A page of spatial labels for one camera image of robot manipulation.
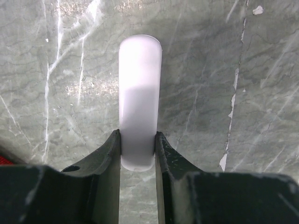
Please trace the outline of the red cylindrical object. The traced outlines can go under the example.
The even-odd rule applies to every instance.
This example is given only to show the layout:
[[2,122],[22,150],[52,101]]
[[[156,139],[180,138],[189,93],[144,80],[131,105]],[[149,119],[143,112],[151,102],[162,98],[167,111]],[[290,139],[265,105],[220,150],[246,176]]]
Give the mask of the red cylindrical object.
[[25,162],[8,149],[0,146],[0,164],[1,165],[16,165],[25,164]]

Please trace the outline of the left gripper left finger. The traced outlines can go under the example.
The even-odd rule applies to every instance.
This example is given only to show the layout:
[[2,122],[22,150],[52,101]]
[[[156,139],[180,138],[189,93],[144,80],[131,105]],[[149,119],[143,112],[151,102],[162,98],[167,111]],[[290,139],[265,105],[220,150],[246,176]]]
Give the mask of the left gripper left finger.
[[3,224],[119,222],[120,132],[80,161],[58,171],[47,165],[0,167]]

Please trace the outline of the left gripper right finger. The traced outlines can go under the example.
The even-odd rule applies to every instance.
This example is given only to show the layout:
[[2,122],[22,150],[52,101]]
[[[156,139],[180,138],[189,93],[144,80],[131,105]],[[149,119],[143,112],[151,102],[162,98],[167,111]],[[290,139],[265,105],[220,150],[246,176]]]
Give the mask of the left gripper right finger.
[[299,187],[271,173],[205,172],[155,138],[158,221],[161,224],[296,224]]

